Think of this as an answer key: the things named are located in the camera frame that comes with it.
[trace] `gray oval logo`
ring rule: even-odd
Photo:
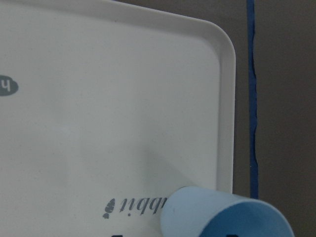
[[[12,78],[0,75],[0,96],[12,95],[19,89],[18,83]]]

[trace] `plastic cup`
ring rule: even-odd
[[[270,204],[200,187],[184,187],[165,203],[164,237],[293,237],[285,217]]]

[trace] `gray leaf logo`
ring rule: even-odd
[[[109,201],[108,205],[105,207],[105,214],[103,215],[103,218],[108,219],[110,217],[110,213],[113,212],[115,206],[115,198]]]
[[[12,78],[0,75],[0,96],[12,95],[19,89],[18,83]]]

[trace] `logo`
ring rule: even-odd
[[[141,198],[135,201],[134,198],[128,200],[125,198],[120,203],[120,209],[117,210],[121,212],[128,212],[128,216],[131,216],[131,211],[137,210],[139,211],[139,215],[143,215],[145,211],[151,210],[153,215],[157,213],[158,209],[163,208],[166,203],[167,198],[156,197],[156,198]],[[110,214],[115,211],[115,198],[111,199],[105,207],[105,214],[103,215],[104,219],[109,219]]]
[[[0,96],[12,95],[19,89],[18,83],[12,78],[0,75]]]

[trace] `blue line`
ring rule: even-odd
[[[250,197],[258,198],[258,163],[256,158],[257,128],[257,78],[253,62],[253,38],[255,35],[254,0],[247,0],[248,19],[248,77],[249,77],[249,124],[250,124]]]

